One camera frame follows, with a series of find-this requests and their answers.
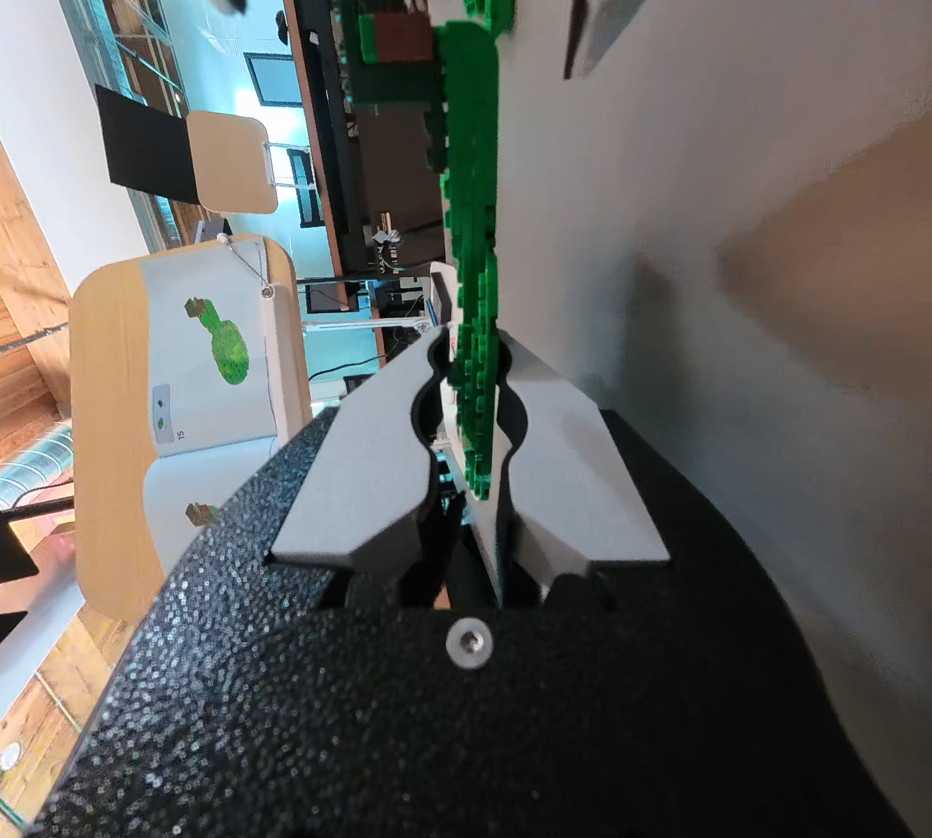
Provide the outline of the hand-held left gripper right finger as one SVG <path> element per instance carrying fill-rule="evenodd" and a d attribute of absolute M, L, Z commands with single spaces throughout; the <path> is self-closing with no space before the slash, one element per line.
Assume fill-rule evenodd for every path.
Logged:
<path fill-rule="evenodd" d="M 666 565 L 670 553 L 598 405 L 517 339 L 499 334 L 495 593 L 542 599 L 562 576 Z"/>

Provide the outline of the wooden book stand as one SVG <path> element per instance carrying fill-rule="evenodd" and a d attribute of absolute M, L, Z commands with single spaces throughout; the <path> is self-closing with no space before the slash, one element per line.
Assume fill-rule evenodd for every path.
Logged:
<path fill-rule="evenodd" d="M 150 434 L 149 309 L 143 265 L 224 250 L 218 241 L 104 265 L 69 316 L 76 576 L 87 603 L 137 625 L 165 581 L 144 510 Z"/>

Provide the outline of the brick instruction booklet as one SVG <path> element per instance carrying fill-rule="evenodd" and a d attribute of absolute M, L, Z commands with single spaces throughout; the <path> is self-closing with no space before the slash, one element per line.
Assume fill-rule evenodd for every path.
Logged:
<path fill-rule="evenodd" d="M 266 247 L 225 239 L 145 262 L 149 430 L 144 512 L 169 574 L 279 448 L 269 385 Z"/>

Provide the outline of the grey desk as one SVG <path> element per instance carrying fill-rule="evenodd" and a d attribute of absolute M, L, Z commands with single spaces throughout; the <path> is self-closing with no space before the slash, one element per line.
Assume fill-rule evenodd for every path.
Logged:
<path fill-rule="evenodd" d="M 744 538 L 930 836 L 930 0 L 646 0 L 499 41 L 500 322 Z"/>

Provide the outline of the black metal stand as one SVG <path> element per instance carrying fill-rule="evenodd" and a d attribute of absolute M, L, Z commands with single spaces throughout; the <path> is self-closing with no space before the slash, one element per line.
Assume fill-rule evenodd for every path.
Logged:
<path fill-rule="evenodd" d="M 1 642 L 10 638 L 32 612 L 39 612 L 69 588 L 76 578 L 76 541 L 73 522 L 41 533 L 27 548 L 14 526 L 40 522 L 46 527 L 56 516 L 73 515 L 75 501 L 63 496 L 2 510 L 1 515 Z"/>

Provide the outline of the tan board with black panel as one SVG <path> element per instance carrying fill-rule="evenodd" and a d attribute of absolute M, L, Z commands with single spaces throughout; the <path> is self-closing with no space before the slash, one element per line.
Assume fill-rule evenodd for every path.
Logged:
<path fill-rule="evenodd" d="M 175 117 L 101 85 L 95 97 L 112 183 L 221 214 L 278 208 L 261 122 L 204 110 Z"/>

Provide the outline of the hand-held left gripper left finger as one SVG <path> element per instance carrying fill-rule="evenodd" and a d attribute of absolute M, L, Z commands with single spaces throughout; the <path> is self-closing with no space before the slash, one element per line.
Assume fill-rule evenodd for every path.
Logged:
<path fill-rule="evenodd" d="M 271 547 L 274 562 L 405 573 L 438 492 L 449 329 L 426 330 L 339 406 Z"/>

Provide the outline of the small dark framed screen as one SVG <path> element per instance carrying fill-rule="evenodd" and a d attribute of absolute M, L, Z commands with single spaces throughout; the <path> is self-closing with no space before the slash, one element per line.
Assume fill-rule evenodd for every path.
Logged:
<path fill-rule="evenodd" d="M 303 101 L 295 60 L 289 53 L 245 52 L 243 58 L 261 106 L 300 109 Z"/>

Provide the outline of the green brick leaf build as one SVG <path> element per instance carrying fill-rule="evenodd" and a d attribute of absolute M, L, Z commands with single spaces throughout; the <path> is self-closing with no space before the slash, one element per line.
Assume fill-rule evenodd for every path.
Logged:
<path fill-rule="evenodd" d="M 378 59 L 375 16 L 363 16 L 360 29 L 364 61 L 390 63 Z M 441 187 L 449 204 L 445 224 L 457 263 L 462 314 L 449 383 L 457 397 L 465 479 L 472 493 L 486 500 L 492 482 L 499 370 L 499 58 L 491 34 L 476 24 L 454 21 L 428 29 L 445 100 L 442 108 L 427 108 L 426 123 L 432 164 L 446 163 Z"/>

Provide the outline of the dark brown wooden desk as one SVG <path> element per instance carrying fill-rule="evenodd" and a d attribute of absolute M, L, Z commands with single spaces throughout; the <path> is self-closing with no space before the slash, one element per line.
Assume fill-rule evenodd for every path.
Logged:
<path fill-rule="evenodd" d="M 399 265 L 413 273 L 446 255 L 439 176 L 417 107 L 355 107 L 338 58 L 331 0 L 283 0 L 299 108 L 332 264 L 335 296 L 379 274 L 377 230 L 400 230 Z"/>

